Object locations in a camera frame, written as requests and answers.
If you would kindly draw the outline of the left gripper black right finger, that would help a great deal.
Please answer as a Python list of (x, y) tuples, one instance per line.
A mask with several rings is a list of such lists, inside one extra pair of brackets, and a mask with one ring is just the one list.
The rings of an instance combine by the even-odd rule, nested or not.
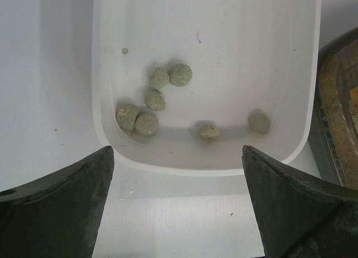
[(253, 146), (243, 146), (242, 163), (265, 257), (357, 257), (357, 190)]

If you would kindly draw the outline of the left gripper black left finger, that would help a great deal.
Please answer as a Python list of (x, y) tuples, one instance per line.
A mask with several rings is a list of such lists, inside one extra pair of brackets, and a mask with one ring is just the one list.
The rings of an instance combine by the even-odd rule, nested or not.
[(113, 172), (105, 146), (1, 191), (1, 257), (92, 257)]

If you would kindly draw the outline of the dark brown litter box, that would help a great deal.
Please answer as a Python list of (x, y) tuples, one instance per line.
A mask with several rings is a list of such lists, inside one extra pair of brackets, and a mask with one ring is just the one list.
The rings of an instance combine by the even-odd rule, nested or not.
[(323, 47), (308, 142), (323, 180), (357, 189), (357, 28)]

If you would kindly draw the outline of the yellow litter scoop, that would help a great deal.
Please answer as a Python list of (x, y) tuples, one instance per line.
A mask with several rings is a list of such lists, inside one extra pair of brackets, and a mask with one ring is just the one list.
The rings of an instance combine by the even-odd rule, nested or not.
[(358, 107), (358, 86), (350, 89), (350, 98), (348, 100), (349, 107)]

